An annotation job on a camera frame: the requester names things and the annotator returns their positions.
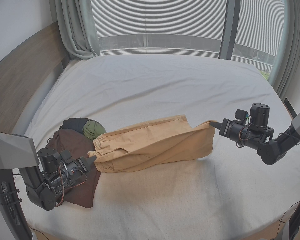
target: green grass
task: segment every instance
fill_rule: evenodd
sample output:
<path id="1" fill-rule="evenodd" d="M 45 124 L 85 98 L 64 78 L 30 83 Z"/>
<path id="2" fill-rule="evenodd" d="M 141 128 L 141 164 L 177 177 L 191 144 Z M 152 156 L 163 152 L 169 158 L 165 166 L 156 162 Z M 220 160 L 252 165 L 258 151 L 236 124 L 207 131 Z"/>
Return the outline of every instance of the green grass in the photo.
<path id="1" fill-rule="evenodd" d="M 270 73 L 266 73 L 266 72 L 264 72 L 264 71 L 260 71 L 260 73 L 263 75 L 263 77 L 264 77 L 265 79 L 268 79 L 268 77 L 269 77 L 269 75 L 270 75 Z"/>

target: bed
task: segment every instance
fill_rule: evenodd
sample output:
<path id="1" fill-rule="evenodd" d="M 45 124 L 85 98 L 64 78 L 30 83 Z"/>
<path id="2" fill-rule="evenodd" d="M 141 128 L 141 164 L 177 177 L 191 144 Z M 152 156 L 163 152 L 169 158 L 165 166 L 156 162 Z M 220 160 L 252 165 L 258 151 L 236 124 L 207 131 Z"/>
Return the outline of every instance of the bed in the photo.
<path id="1" fill-rule="evenodd" d="M 250 64 L 215 58 L 133 54 L 72 60 L 36 111 L 25 135 L 36 149 L 69 117 L 99 121 L 107 132 L 185 114 L 191 127 L 233 119 L 236 109 L 270 105 L 274 136 L 291 117 Z M 277 221 L 300 198 L 300 148 L 267 166 L 216 131 L 205 158 L 138 172 L 102 173 L 93 207 L 64 202 L 45 211 L 17 177 L 28 223 L 60 239 L 241 239 Z"/>

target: brown pants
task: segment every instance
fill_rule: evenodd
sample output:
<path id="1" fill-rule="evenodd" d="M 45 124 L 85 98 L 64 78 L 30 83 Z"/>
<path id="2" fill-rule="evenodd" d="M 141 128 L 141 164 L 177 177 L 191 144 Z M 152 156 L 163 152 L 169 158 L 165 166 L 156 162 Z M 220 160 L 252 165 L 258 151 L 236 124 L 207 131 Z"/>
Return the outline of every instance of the brown pants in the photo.
<path id="1" fill-rule="evenodd" d="M 96 138 L 98 171 L 134 172 L 155 164 L 202 158 L 212 152 L 215 128 L 204 122 L 191 128 L 185 115 L 138 123 Z"/>

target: curtain fold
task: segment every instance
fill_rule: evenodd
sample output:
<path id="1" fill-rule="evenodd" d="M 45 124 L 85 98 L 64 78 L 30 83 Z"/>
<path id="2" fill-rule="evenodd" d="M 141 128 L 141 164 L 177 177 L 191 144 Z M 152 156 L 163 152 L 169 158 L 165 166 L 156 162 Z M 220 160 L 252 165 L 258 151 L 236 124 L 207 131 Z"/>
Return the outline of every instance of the curtain fold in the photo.
<path id="1" fill-rule="evenodd" d="M 284 3 L 284 28 L 273 71 L 268 79 L 283 100 L 293 79 L 300 57 L 300 2 L 286 0 Z"/>
<path id="2" fill-rule="evenodd" d="M 71 57 L 100 55 L 91 1 L 55 0 L 55 7 L 61 39 Z"/>

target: wooden headboard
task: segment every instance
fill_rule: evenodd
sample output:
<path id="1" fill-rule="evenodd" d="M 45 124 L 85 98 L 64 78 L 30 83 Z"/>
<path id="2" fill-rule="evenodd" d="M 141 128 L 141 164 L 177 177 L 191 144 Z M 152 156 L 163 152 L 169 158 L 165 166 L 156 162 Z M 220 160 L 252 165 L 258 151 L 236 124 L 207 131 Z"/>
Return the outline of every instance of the wooden headboard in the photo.
<path id="1" fill-rule="evenodd" d="M 34 92 L 67 54 L 55 22 L 0 61 L 1 132 L 12 132 Z"/>

